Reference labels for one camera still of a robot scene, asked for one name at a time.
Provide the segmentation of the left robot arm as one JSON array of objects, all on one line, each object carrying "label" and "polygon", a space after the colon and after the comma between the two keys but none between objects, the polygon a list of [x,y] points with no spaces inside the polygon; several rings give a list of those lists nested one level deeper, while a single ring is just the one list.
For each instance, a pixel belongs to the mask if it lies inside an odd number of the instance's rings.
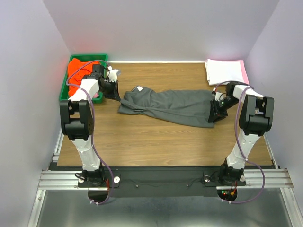
[{"label": "left robot arm", "polygon": [[93,96],[102,92],[108,99],[120,101],[118,75],[121,71],[108,67],[104,75],[101,64],[92,66],[92,72],[85,75],[77,90],[67,100],[60,101],[62,133],[72,141],[82,161],[82,172],[76,174],[80,184],[102,186],[108,183],[102,162],[94,150],[93,131],[95,126]]}]

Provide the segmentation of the grey t shirt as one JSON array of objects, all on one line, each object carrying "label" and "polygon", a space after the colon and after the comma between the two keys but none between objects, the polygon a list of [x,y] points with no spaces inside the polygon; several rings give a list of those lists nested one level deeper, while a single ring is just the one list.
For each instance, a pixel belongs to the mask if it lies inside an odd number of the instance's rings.
[{"label": "grey t shirt", "polygon": [[210,101],[209,90],[166,90],[156,92],[148,87],[137,86],[125,92],[118,112],[128,115],[146,115],[181,125],[212,128],[208,122]]}]

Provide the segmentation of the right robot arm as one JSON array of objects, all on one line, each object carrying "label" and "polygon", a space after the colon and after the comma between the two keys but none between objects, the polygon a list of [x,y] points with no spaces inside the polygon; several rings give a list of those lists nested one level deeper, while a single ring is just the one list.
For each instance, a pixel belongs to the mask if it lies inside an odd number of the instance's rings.
[{"label": "right robot arm", "polygon": [[236,143],[224,160],[218,172],[222,184],[244,181],[244,167],[255,143],[268,131],[273,123],[275,100],[253,90],[250,85],[226,81],[225,93],[212,90],[209,123],[215,123],[228,116],[227,110],[237,105],[234,131]]}]

